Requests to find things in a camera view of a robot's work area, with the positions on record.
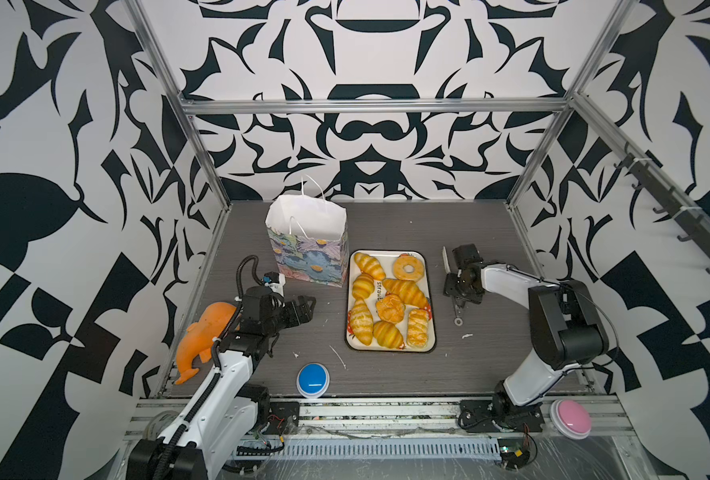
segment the paper bag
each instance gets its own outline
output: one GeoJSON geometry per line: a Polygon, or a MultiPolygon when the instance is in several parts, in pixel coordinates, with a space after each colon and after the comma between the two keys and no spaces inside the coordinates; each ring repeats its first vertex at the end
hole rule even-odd
{"type": "Polygon", "coordinates": [[[289,278],[342,286],[350,260],[347,212],[322,198],[281,195],[266,228],[279,271],[289,278]]]}

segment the white tray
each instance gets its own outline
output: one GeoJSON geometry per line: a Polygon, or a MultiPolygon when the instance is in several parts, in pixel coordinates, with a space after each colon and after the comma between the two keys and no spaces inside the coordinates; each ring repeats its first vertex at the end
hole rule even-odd
{"type": "MultiPolygon", "coordinates": [[[[397,259],[398,256],[401,254],[410,254],[418,258],[420,262],[424,265],[424,276],[416,282],[418,288],[424,293],[424,295],[427,297],[427,301],[429,302],[429,311],[432,314],[432,298],[429,295],[429,283],[427,282],[427,262],[424,260],[424,256],[417,253],[417,252],[411,252],[408,250],[358,250],[355,252],[352,252],[350,255],[350,284],[347,287],[347,312],[350,312],[352,307],[355,305],[355,297],[352,296],[352,282],[355,281],[355,279],[360,275],[362,272],[360,271],[360,267],[355,263],[355,254],[358,252],[362,254],[368,254],[370,256],[373,256],[376,258],[380,264],[382,264],[382,268],[384,269],[385,273],[387,274],[387,278],[395,278],[394,274],[392,273],[392,264],[395,263],[395,260],[397,259]]],[[[374,280],[373,282],[374,286],[376,287],[376,291],[374,293],[371,293],[371,295],[366,299],[366,305],[368,305],[368,310],[371,311],[371,315],[373,316],[373,321],[374,323],[379,322],[381,319],[379,319],[379,313],[376,312],[376,302],[378,300],[381,300],[385,296],[388,295],[386,288],[384,288],[384,285],[378,280],[374,280]]],[[[375,352],[430,352],[435,349],[435,321],[430,319],[429,321],[429,328],[427,328],[427,344],[424,345],[423,348],[417,349],[413,346],[410,346],[408,344],[408,313],[415,309],[413,305],[406,305],[406,314],[403,317],[403,320],[400,323],[395,324],[396,327],[398,327],[398,330],[400,330],[400,333],[403,335],[403,342],[406,344],[406,348],[404,350],[398,350],[398,349],[388,349],[384,346],[379,345],[379,343],[374,339],[371,341],[371,345],[364,345],[360,340],[355,338],[355,336],[347,331],[347,314],[344,315],[345,321],[344,321],[344,336],[346,337],[347,340],[347,345],[349,345],[351,348],[354,350],[363,350],[363,351],[375,351],[375,352]]]]}

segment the wooden tabletop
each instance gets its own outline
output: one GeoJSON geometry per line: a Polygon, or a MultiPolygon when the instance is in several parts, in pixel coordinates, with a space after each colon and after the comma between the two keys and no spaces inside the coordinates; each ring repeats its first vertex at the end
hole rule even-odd
{"type": "MultiPolygon", "coordinates": [[[[429,353],[359,352],[345,340],[346,288],[288,280],[287,299],[317,298],[312,321],[283,330],[274,348],[256,368],[250,382],[269,388],[273,396],[298,396],[296,375],[310,362],[326,366],[331,383],[326,396],[441,396],[490,393],[512,374],[531,350],[528,312],[503,296],[488,294],[483,303],[468,303],[464,325],[453,323],[451,300],[442,294],[446,272],[442,248],[473,243],[484,260],[501,260],[532,271],[504,204],[499,202],[343,203],[347,209],[350,252],[414,250],[424,255],[431,290],[437,342],[429,353]]],[[[237,202],[198,305],[196,318],[212,302],[232,301],[235,268],[249,254],[258,255],[258,272],[276,264],[264,218],[270,204],[237,202]]],[[[244,284],[253,284],[244,272],[244,284]]],[[[191,396],[206,369],[169,396],[191,396]]],[[[585,392],[574,375],[555,391],[585,392]]]]}

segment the orange dolphin toy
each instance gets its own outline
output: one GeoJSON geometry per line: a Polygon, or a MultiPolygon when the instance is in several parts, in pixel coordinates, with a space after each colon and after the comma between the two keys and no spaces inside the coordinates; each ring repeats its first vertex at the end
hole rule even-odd
{"type": "Polygon", "coordinates": [[[234,312],[235,307],[229,303],[211,303],[200,320],[187,327],[187,334],[176,350],[176,368],[180,376],[175,384],[181,385],[200,371],[192,368],[192,360],[197,355],[200,355],[203,363],[211,359],[210,348],[214,344],[214,337],[221,333],[234,312]]]}

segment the pink push button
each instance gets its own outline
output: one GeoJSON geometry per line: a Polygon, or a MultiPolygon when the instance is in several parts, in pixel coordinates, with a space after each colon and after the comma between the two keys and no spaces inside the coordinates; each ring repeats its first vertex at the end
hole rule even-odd
{"type": "Polygon", "coordinates": [[[557,400],[552,403],[550,417],[560,433],[574,440],[586,438],[592,429],[590,414],[573,400],[557,400]]]}

